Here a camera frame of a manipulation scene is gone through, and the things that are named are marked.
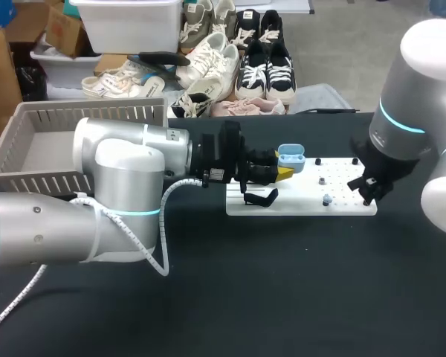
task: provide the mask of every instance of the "black plastic bag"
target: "black plastic bag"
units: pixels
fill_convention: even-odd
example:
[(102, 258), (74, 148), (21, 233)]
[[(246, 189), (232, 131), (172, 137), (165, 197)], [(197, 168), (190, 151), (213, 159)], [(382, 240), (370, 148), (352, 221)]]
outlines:
[(42, 69), (33, 67), (15, 68), (18, 84), (24, 102), (47, 100), (46, 74)]

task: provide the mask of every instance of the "sneaker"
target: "sneaker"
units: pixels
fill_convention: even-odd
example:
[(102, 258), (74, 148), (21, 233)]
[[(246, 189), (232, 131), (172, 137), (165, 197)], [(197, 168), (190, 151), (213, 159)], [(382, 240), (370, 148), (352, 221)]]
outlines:
[(146, 73), (149, 73), (148, 69), (146, 69), (142, 65), (138, 65), (137, 63), (126, 59), (121, 67), (106, 69), (105, 71), (103, 71), (103, 73), (101, 73), (100, 76), (103, 76), (104, 74), (110, 74), (115, 77), (132, 77), (141, 80)]
[(266, 90), (266, 54), (259, 41), (252, 41), (239, 65), (235, 95), (238, 99), (264, 98)]
[(236, 45), (239, 54), (243, 55), (251, 41), (259, 36), (259, 13), (255, 10), (245, 10), (236, 13), (235, 39), (231, 43)]
[(185, 4), (185, 24), (180, 31), (180, 49), (188, 54), (208, 35), (213, 4), (211, 0), (198, 0), (196, 4)]
[(228, 40), (234, 38), (236, 26), (236, 8), (233, 0), (220, 0), (215, 6), (211, 19), (210, 32), (222, 32)]
[(284, 36), (282, 34), (282, 19), (275, 10), (266, 11), (261, 20), (261, 36), (259, 41), (269, 51), (271, 46), (277, 42), (284, 42)]
[(190, 65), (177, 67), (176, 74), (180, 77), (178, 81), (185, 89), (189, 88), (195, 81), (200, 80), (207, 74), (213, 63), (213, 52), (222, 52), (227, 45), (224, 33), (215, 32), (205, 37), (195, 49), (186, 55)]
[(198, 80), (167, 109), (167, 117), (198, 118), (210, 109), (222, 90), (222, 80), (218, 77)]
[(116, 77), (105, 73), (102, 77), (87, 77), (81, 81), (83, 93), (91, 99), (145, 97), (134, 77)]
[(281, 100), (271, 102), (261, 98), (220, 102), (211, 107), (212, 117), (241, 117), (246, 115), (283, 115), (285, 107)]
[(238, 48), (235, 45), (228, 45), (221, 53), (215, 51), (213, 56), (213, 64), (205, 75), (205, 78), (221, 78), (223, 91), (217, 99), (219, 101), (226, 99), (233, 90), (233, 83), (238, 74)]
[(280, 99), (285, 105), (293, 103), (296, 97), (296, 79), (291, 55), (282, 42), (276, 42), (271, 47), (266, 74), (268, 77), (266, 98)]

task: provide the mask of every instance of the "yellow object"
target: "yellow object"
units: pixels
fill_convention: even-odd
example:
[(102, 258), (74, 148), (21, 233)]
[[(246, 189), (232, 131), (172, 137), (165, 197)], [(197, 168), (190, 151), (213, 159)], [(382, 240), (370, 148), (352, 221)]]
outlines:
[(293, 176), (293, 174), (294, 174), (294, 169), (290, 169), (288, 167), (278, 167), (276, 182), (290, 179)]

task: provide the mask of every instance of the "gray plastic basket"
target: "gray plastic basket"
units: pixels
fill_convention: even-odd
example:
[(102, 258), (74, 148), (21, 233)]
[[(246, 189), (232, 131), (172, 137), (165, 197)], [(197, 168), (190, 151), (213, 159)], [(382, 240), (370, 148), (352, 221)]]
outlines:
[(92, 178), (74, 169), (74, 130), (81, 118), (168, 126), (164, 98), (20, 103), (0, 137), (0, 186), (49, 196), (94, 192)]

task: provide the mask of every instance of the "white spiral cable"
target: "white spiral cable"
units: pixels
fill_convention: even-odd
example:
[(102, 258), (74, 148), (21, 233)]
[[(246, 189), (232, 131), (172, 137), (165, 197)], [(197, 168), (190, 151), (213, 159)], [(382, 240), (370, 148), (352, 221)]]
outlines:
[[(91, 197), (82, 197), (73, 199), (70, 201), (70, 203), (74, 205), (88, 205), (92, 206), (95, 209), (98, 209), (100, 212), (102, 212), (105, 216), (107, 216), (111, 221), (113, 221), (123, 232), (125, 235), (127, 235), (131, 241), (135, 244), (135, 246), (143, 253), (145, 258), (149, 261), (150, 264), (155, 268), (156, 271), (159, 272), (159, 274), (163, 276), (167, 276), (169, 274), (169, 256), (167, 252), (167, 237), (165, 234), (165, 204), (167, 203), (167, 199), (169, 198), (170, 194), (178, 187), (184, 186), (186, 184), (191, 184), (193, 186), (201, 187), (201, 181), (196, 180), (194, 178), (186, 178), (184, 180), (177, 181), (176, 183), (172, 184), (164, 193), (161, 200), (161, 211), (158, 214), (158, 227), (161, 235), (161, 244), (162, 244), (162, 255), (164, 257), (164, 267), (162, 268), (157, 261), (154, 259), (154, 257), (147, 251), (146, 247), (143, 246), (143, 244), (140, 242), (140, 240), (135, 236), (135, 234), (127, 227), (127, 225), (122, 221), (122, 219), (112, 213), (108, 208), (101, 205), (98, 201)], [(33, 276), (33, 278), (30, 280), (30, 282), (26, 285), (26, 287), (18, 294), (17, 297), (11, 302), (10, 305), (7, 306), (7, 308), (0, 314), (0, 323), (12, 312), (12, 310), (17, 306), (20, 301), (23, 300), (23, 298), (30, 292), (30, 290), (35, 286), (35, 284), (38, 282), (39, 278), (42, 277), (43, 273), (45, 272), (47, 268), (47, 265), (43, 264), (39, 267), (36, 274)]]

